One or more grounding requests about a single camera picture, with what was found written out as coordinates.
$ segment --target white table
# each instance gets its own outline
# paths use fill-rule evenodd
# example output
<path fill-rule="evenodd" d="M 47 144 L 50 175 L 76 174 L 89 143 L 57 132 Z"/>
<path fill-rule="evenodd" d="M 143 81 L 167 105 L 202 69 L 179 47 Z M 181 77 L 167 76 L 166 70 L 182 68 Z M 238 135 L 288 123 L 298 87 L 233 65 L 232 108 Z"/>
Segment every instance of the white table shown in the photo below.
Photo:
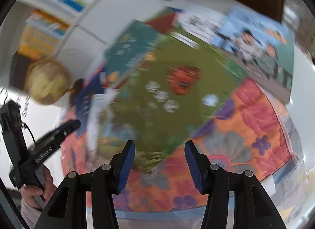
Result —
<path fill-rule="evenodd" d="M 236 4 L 240 3 L 235 0 L 97 0 L 69 31 L 57 57 L 70 70 L 74 80 L 82 75 L 87 78 L 102 61 L 103 51 L 133 19 L 145 21 L 164 6 L 185 9 L 190 5 L 200 5 L 226 14 Z M 288 104 L 288 110 L 300 134 L 307 169 L 315 167 L 314 82 L 315 66 L 296 47 L 292 102 Z M 311 196 L 302 214 L 314 202 L 315 196 Z"/>

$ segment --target floral fabric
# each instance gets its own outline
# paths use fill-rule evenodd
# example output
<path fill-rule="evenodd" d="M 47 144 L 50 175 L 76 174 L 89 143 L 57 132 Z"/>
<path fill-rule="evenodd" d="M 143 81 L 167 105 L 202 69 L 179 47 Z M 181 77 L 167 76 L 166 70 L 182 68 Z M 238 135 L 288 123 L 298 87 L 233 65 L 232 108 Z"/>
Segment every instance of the floral fabric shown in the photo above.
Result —
<path fill-rule="evenodd" d="M 73 117 L 73 109 L 68 110 L 66 119 Z M 251 80 L 245 80 L 233 92 L 216 115 L 192 135 L 192 140 L 212 163 L 230 172 L 251 170 L 259 180 L 292 158 L 290 143 L 272 105 Z M 93 169 L 85 162 L 85 143 L 83 134 L 63 144 L 64 174 L 74 169 L 79 173 Z M 151 174 L 131 170 L 126 189 L 113 199 L 115 209 L 126 212 L 177 211 L 207 203 L 207 195 L 199 194 L 194 187 L 183 145 Z"/>

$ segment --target black cable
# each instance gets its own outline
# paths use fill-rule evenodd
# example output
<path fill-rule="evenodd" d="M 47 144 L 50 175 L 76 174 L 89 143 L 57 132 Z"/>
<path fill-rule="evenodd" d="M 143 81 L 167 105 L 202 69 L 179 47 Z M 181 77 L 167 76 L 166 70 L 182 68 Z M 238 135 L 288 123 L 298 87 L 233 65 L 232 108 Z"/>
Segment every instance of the black cable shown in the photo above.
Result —
<path fill-rule="evenodd" d="M 22 122 L 22 124 L 23 124 L 23 128 L 24 128 L 24 129 L 28 129 L 28 131 L 30 132 L 30 134 L 31 134 L 31 136 L 32 136 L 33 142 L 35 143 L 34 136 L 33 136 L 33 134 L 32 134 L 32 131 L 29 129 L 28 125 L 27 125 L 26 123 L 24 123 L 24 122 Z"/>

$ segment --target sleeve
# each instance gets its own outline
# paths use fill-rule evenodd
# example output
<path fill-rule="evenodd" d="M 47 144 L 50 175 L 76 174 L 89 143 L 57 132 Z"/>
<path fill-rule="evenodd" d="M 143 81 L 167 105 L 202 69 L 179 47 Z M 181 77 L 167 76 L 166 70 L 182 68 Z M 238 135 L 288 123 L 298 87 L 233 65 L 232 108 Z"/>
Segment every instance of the sleeve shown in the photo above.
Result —
<path fill-rule="evenodd" d="M 41 215 L 41 211 L 30 206 L 23 198 L 21 201 L 21 215 L 30 228 L 34 228 Z"/>

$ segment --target barcode sticker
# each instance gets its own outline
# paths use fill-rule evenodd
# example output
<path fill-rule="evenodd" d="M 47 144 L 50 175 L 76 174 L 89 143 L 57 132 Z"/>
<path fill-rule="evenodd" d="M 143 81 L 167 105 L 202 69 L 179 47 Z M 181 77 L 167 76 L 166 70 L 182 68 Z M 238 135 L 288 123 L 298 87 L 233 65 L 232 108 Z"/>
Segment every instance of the barcode sticker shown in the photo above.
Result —
<path fill-rule="evenodd" d="M 176 32 L 172 32 L 171 35 L 178 39 L 179 41 L 182 41 L 183 43 L 189 45 L 190 47 L 194 48 L 194 49 L 199 49 L 200 45 L 194 41 L 192 41 L 191 39 L 187 38 L 184 35 L 181 35 L 180 33 L 176 33 Z"/>

